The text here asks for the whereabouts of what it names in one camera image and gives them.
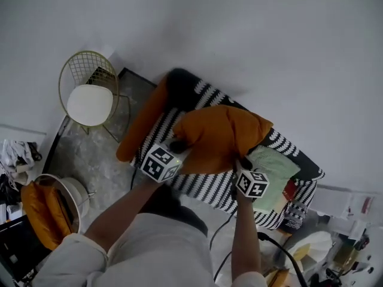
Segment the person's right forearm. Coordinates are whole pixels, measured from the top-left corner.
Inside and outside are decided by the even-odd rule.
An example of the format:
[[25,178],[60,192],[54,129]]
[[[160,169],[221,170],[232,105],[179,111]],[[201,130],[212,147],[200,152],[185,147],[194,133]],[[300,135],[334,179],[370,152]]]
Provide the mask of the person's right forearm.
[[234,281],[248,272],[260,272],[261,252],[252,201],[239,193],[237,217],[232,245],[231,272]]

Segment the black cabinet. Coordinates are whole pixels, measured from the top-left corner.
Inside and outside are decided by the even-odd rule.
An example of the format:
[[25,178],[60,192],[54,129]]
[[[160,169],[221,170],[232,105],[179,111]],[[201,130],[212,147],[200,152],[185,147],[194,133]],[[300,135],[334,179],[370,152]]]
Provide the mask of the black cabinet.
[[23,215],[0,225],[0,262],[19,282],[51,254]]

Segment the white round basket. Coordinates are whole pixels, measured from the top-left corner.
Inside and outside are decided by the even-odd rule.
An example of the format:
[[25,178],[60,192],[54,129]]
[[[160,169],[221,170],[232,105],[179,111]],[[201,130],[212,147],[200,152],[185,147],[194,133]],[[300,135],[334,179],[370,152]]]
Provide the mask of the white round basket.
[[39,185],[52,185],[61,193],[71,214],[74,232],[80,233],[90,209],[90,199],[95,192],[88,193],[85,186],[74,178],[60,178],[47,173],[37,176],[35,182]]

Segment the person's left forearm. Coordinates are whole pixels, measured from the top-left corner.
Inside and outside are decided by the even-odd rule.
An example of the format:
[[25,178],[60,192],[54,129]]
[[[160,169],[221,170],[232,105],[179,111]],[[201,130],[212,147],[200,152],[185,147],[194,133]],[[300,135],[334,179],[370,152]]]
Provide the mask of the person's left forearm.
[[142,183],[102,212],[91,223],[84,236],[108,252],[160,186],[160,183],[145,178]]

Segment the person's white shirt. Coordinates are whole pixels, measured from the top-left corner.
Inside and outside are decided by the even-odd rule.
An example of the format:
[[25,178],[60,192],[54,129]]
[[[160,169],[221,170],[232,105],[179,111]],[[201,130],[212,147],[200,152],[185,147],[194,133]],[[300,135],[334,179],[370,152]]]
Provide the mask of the person's white shirt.
[[32,287],[218,287],[208,240],[191,225],[140,213],[109,253],[72,234],[51,253]]

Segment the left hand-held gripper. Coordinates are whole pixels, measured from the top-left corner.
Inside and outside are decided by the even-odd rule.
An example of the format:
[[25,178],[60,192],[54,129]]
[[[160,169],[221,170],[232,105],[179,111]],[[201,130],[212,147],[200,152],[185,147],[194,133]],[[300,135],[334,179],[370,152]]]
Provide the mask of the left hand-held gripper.
[[154,143],[144,157],[141,172],[158,183],[173,178],[192,150],[186,148],[177,153],[171,151],[171,143],[181,141],[181,139],[170,138],[162,143]]

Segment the white chair seat pad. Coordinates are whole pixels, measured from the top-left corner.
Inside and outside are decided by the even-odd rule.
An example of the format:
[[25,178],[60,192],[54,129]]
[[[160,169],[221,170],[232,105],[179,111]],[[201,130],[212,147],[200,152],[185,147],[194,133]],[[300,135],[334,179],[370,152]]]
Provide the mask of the white chair seat pad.
[[112,92],[102,86],[83,84],[71,92],[67,112],[77,123],[93,127],[104,123],[113,107]]

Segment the orange square cushion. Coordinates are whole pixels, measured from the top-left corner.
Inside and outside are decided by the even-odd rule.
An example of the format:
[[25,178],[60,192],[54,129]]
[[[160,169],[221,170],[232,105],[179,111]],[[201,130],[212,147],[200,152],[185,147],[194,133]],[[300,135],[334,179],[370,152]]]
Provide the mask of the orange square cushion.
[[219,174],[233,169],[270,132],[273,123],[253,112],[216,105],[186,113],[173,127],[174,137],[190,153],[181,174]]

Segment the pile of white clothes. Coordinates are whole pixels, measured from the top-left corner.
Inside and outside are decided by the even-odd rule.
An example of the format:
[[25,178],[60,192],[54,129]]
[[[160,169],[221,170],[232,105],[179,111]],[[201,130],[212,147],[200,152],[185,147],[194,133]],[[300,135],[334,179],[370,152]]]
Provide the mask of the pile of white clothes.
[[10,173],[24,173],[30,171],[36,162],[42,160],[35,142],[11,141],[2,142],[0,163]]

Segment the person's black trousers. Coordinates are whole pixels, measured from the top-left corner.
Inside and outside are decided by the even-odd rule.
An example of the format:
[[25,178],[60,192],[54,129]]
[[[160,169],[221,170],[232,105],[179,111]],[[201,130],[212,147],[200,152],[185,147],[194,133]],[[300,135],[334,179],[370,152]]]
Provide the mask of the person's black trousers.
[[158,187],[139,213],[150,213],[183,222],[208,236],[206,224],[191,209],[183,206],[179,192],[167,185]]

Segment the red box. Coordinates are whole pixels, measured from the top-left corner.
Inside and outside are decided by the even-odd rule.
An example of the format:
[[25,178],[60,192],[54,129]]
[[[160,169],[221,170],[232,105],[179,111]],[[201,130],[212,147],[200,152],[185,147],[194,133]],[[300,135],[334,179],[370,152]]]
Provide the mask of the red box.
[[287,182],[282,194],[287,201],[292,201],[292,199],[294,199],[296,191],[297,191],[297,185],[294,183],[292,179],[290,179]]

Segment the light green folded cloth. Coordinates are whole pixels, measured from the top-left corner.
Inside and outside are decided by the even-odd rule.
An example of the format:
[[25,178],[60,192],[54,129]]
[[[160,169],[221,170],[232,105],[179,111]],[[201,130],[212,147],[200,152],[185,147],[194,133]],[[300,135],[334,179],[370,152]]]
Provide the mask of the light green folded cloth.
[[287,204],[282,192],[290,178],[300,171],[300,167],[278,151],[261,145],[247,157],[249,161],[258,162],[259,169],[254,171],[267,174],[270,181],[264,196],[253,202],[254,211],[280,213]]

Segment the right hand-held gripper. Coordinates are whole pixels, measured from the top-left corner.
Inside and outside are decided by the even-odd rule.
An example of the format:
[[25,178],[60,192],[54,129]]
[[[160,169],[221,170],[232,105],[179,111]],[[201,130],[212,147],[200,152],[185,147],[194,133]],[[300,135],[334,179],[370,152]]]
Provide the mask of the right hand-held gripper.
[[[250,162],[252,165],[251,170],[259,169],[257,161],[251,160]],[[238,180],[235,184],[236,189],[247,198],[262,198],[270,184],[267,174],[243,169],[241,160],[238,158],[235,164],[238,176]]]

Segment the orange satin cushion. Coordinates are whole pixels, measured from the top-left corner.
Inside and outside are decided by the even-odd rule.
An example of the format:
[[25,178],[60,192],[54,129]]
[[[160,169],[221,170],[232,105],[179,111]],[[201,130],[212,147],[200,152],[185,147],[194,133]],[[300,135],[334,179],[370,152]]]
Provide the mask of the orange satin cushion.
[[45,195],[34,182],[21,189],[21,201],[28,220],[39,241],[55,250],[62,241],[61,233],[45,202]]
[[74,232],[72,215],[61,192],[51,185],[39,185],[38,188],[45,198],[45,203],[60,235],[66,237],[72,234]]

